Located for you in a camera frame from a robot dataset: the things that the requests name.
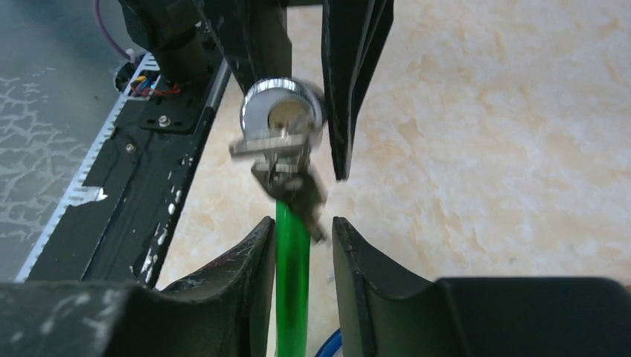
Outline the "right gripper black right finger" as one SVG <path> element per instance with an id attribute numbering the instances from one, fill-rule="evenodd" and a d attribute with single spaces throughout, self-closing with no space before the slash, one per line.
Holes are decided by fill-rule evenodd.
<path id="1" fill-rule="evenodd" d="M 602 277 L 426 280 L 335 217 L 345 356 L 628 356 L 630 293 Z"/>

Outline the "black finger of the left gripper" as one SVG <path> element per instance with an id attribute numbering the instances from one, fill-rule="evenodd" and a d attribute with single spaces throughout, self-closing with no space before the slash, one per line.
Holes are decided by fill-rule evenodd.
<path id="1" fill-rule="evenodd" d="M 281 1 L 210 0 L 202 9 L 244 94 L 259 80 L 292 76 L 292 43 Z"/>
<path id="2" fill-rule="evenodd" d="M 359 111 L 394 21 L 393 0 L 324 1 L 321 61 L 336 180 L 350 175 Z"/>

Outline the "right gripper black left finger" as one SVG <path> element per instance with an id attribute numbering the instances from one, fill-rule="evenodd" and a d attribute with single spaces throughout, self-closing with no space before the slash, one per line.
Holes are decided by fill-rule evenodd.
<path id="1" fill-rule="evenodd" d="M 264 356 L 275 221 L 158 291 L 137 283 L 1 285 L 3 356 Z"/>

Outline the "blue cable lock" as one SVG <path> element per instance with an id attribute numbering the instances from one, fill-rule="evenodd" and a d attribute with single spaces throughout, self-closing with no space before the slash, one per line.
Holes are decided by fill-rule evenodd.
<path id="1" fill-rule="evenodd" d="M 341 330 L 338 328 L 320 346 L 315 357 L 334 357 L 341 348 L 342 334 Z"/>

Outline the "green cable lock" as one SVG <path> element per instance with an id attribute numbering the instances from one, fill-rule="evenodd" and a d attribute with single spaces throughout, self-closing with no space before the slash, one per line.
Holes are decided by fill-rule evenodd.
<path id="1" fill-rule="evenodd" d="M 310 246 L 324 239 L 318 209 L 326 194 L 310 167 L 326 121 L 323 94 L 288 77 L 257 81 L 240 110 L 243 138 L 232 157 L 260 156 L 252 175 L 275 201 L 276 351 L 305 356 Z"/>

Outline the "green lock key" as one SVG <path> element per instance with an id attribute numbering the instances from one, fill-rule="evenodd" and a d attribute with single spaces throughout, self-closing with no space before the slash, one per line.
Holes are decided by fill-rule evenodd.
<path id="1" fill-rule="evenodd" d="M 310 162 L 310 136 L 263 132 L 228 147 L 232 158 L 255 157 L 251 172 L 263 190 L 284 203 L 303 223 L 313 242 L 327 240 L 319 222 L 327 191 Z"/>

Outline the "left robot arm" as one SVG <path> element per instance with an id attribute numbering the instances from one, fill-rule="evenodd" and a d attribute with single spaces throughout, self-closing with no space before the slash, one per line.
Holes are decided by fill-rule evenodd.
<path id="1" fill-rule="evenodd" d="M 322 1 L 321 64 L 336 179 L 349 178 L 359 112 L 394 21 L 392 1 Z M 242 91 L 292 74 L 290 1 L 123 1 L 132 41 L 183 84 L 208 69 L 206 28 Z"/>

